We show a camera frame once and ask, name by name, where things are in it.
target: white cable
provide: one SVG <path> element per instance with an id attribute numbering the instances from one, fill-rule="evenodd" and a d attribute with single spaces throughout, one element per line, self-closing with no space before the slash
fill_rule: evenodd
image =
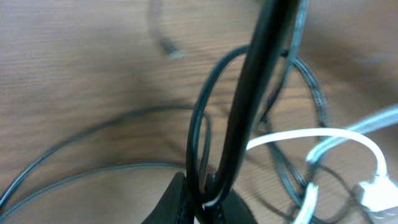
<path id="1" fill-rule="evenodd" d="M 377 160 L 377 169 L 376 174 L 379 176 L 386 176 L 387 175 L 387 165 L 386 160 L 381 152 L 379 146 L 374 143 L 372 140 L 367 138 L 366 136 L 356 133 L 354 131 L 348 131 L 344 129 L 338 128 L 308 128 L 308 129 L 299 129 L 293 131 L 283 131 L 279 133 L 272 133 L 260 136 L 258 138 L 252 139 L 248 142 L 246 146 L 246 150 L 249 150 L 253 147 L 274 142 L 280 140 L 287 140 L 287 139 L 295 139 L 295 138 L 304 138 L 304 137 L 314 137 L 314 136 L 333 136 L 338 138 L 347 138 L 354 141 L 357 141 L 366 147 L 368 147 L 373 154 L 376 156 Z M 319 148 L 316 150 L 311 150 L 310 153 L 307 155 L 307 161 L 314 163 L 317 161 L 323 153 L 325 153 L 328 149 L 327 148 Z"/>
<path id="2" fill-rule="evenodd" d="M 394 104 L 382 111 L 377 112 L 371 116 L 368 116 L 357 123 L 352 124 L 351 126 L 345 127 L 344 129 L 350 131 L 356 131 L 361 134 L 370 133 L 372 131 L 377 131 L 378 129 L 385 128 L 398 123 L 398 104 Z M 328 138 L 320 143 L 318 143 L 312 151 L 317 151 L 319 148 L 323 147 L 326 150 L 337 146 L 346 139 L 342 138 Z"/>
<path id="3" fill-rule="evenodd" d="M 293 224 L 308 224 L 311 222 L 318 198 L 318 186 L 310 182 L 305 191 L 305 197 L 300 212 Z"/>

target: wood grain surface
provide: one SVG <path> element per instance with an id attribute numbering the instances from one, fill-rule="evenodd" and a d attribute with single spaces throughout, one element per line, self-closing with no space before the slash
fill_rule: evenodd
<path id="1" fill-rule="evenodd" d="M 249 42 L 259 4 L 247 0 L 165 0 L 165 34 L 184 50 L 170 60 L 149 35 L 148 0 L 0 0 L 0 191 L 49 146 L 127 110 L 195 102 L 208 72 L 227 51 Z M 322 82 L 333 126 L 397 102 L 397 1 L 313 1 L 300 49 Z M 218 82 L 208 112 L 210 163 L 217 166 L 242 58 Z M 189 111 L 156 113 L 100 131 L 54 154 L 21 185 L 12 201 L 80 170 L 140 159 L 183 161 Z M 273 111 L 277 130 L 315 125 L 310 96 L 293 72 Z M 397 128 L 370 134 L 398 180 Z M 297 166 L 314 139 L 280 145 Z M 234 188 L 259 223 L 283 219 L 291 206 L 265 147 L 248 152 Z M 350 186 L 368 179 L 372 154 L 348 142 L 327 165 Z M 76 181 L 35 199 L 5 223 L 139 223 L 176 169 L 110 172 Z M 316 214 L 328 218 L 347 193 L 330 175 L 318 180 Z M 355 212 L 343 223 L 364 223 Z"/>

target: white connector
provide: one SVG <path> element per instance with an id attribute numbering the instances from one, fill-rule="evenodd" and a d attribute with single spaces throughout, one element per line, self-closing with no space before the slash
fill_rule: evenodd
<path id="1" fill-rule="evenodd" d="M 360 182 L 363 190 L 359 202 L 370 212 L 398 207 L 398 186 L 388 176 L 375 176 L 373 182 Z"/>

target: plug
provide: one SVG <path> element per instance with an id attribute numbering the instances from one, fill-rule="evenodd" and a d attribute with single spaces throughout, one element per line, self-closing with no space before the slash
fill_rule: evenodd
<path id="1" fill-rule="evenodd" d="M 388 176 L 375 176 L 373 182 L 360 182 L 363 194 L 359 202 L 370 212 L 398 207 L 398 186 Z"/>

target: cable connector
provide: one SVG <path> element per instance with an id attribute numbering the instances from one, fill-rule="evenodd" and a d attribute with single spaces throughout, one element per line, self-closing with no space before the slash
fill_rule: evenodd
<path id="1" fill-rule="evenodd" d="M 398 207 L 398 186 L 388 176 L 375 176 L 373 182 L 360 182 L 363 190 L 359 202 L 370 212 Z"/>

